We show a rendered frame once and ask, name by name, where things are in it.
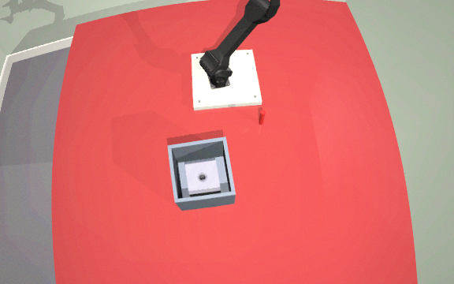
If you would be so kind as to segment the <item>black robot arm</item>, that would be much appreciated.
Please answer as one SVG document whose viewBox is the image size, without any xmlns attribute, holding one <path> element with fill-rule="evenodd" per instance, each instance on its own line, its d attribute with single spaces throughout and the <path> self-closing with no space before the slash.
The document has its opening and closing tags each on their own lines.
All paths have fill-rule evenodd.
<svg viewBox="0 0 454 284">
<path fill-rule="evenodd" d="M 249 0 L 242 19 L 214 50 L 207 50 L 199 64 L 208 76 L 211 90 L 230 86 L 230 57 L 258 24 L 268 22 L 275 16 L 280 0 Z"/>
</svg>

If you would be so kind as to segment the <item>red peg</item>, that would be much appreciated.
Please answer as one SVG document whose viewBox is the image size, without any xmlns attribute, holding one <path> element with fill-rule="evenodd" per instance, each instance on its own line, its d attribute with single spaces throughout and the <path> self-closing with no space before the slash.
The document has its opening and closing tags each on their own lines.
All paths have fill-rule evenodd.
<svg viewBox="0 0 454 284">
<path fill-rule="evenodd" d="M 259 115 L 259 124 L 260 125 L 262 125 L 262 123 L 263 123 L 263 119 L 265 117 L 265 113 L 266 112 L 264 110 L 261 110 L 261 112 L 260 112 L 260 115 Z"/>
</svg>

